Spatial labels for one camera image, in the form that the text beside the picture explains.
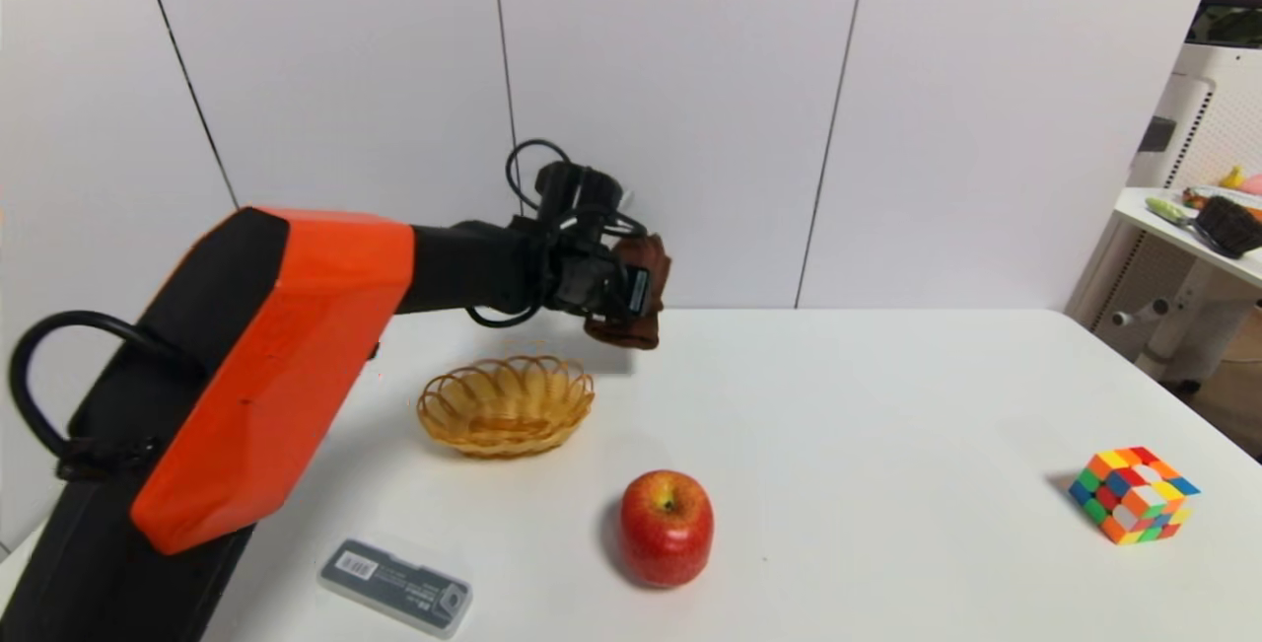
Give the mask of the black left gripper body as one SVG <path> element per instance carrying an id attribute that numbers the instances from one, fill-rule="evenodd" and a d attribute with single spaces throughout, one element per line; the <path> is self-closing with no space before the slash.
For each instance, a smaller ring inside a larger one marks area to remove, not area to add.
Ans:
<path id="1" fill-rule="evenodd" d="M 559 310 L 591 319 L 639 319 L 647 308 L 651 272 L 618 259 L 567 259 L 559 275 Z"/>

